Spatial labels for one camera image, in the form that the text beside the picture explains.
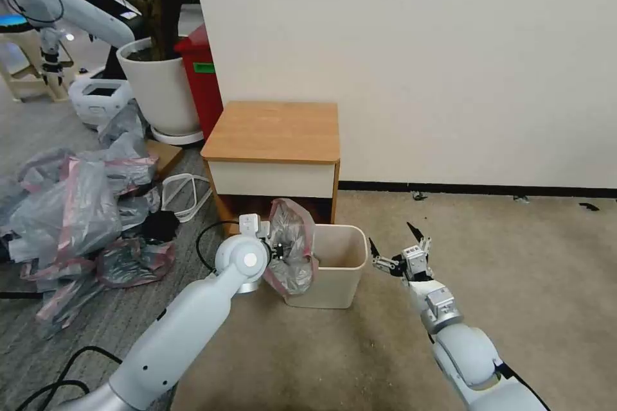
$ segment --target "beige carpet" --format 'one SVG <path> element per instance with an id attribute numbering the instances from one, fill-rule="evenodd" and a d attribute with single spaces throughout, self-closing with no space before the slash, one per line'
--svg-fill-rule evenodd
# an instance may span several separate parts
<path id="1" fill-rule="evenodd" d="M 431 266 L 472 326 L 553 410 L 614 410 L 617 204 L 575 198 L 341 192 L 337 222 L 394 255 L 433 237 Z M 180 382 L 172 409 L 462 410 L 399 282 L 368 266 L 349 310 L 286 306 L 263 285 Z"/>

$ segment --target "white flower pot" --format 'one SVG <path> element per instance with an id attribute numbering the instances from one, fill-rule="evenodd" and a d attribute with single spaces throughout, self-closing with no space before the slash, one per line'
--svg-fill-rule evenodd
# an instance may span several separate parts
<path id="1" fill-rule="evenodd" d="M 182 58 L 132 61 L 127 57 L 150 47 L 150 38 L 128 43 L 116 55 L 127 75 L 137 104 L 164 143 L 187 144 L 203 139 Z"/>

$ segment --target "white drawer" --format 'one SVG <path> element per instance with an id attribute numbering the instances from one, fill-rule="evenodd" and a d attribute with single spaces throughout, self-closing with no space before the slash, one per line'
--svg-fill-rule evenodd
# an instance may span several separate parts
<path id="1" fill-rule="evenodd" d="M 208 161 L 217 194 L 332 197 L 333 164 Z"/>

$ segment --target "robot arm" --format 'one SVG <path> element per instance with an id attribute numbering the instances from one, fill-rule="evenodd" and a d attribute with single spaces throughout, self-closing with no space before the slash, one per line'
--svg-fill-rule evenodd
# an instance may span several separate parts
<path id="1" fill-rule="evenodd" d="M 142 21 L 138 11 L 122 0 L 6 0 L 15 13 L 37 28 L 41 39 L 42 75 L 47 82 L 62 83 L 59 62 L 60 40 L 64 32 L 57 21 L 64 19 L 119 48 L 138 38 Z"/>
<path id="2" fill-rule="evenodd" d="M 422 324 L 433 343 L 433 355 L 471 411 L 544 411 L 541 398 L 502 361 L 484 332 L 463 323 L 450 290 L 433 279 L 428 266 L 431 239 L 407 223 L 418 245 L 386 259 L 371 241 L 373 265 L 401 277 L 409 288 Z"/>
<path id="3" fill-rule="evenodd" d="M 242 234 L 219 247 L 216 277 L 189 284 L 130 349 L 109 381 L 94 392 L 60 405 L 57 411 L 145 410 L 171 389 L 227 319 L 231 298 L 259 280 L 269 251 L 258 239 L 256 214 L 240 217 Z"/>

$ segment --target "trash bin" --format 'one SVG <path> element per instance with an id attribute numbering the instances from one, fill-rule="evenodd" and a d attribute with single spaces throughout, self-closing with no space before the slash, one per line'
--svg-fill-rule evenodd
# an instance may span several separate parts
<path id="1" fill-rule="evenodd" d="M 206 25 L 202 24 L 192 31 L 188 37 L 180 40 L 174 49 L 182 55 L 184 70 L 199 116 L 199 124 L 204 132 L 204 139 L 207 140 L 219 120 L 220 113 L 223 112 L 223 104 Z"/>
<path id="2" fill-rule="evenodd" d="M 303 308 L 349 308 L 368 259 L 366 236 L 351 225 L 315 225 L 313 253 L 319 270 L 308 291 L 285 303 Z"/>

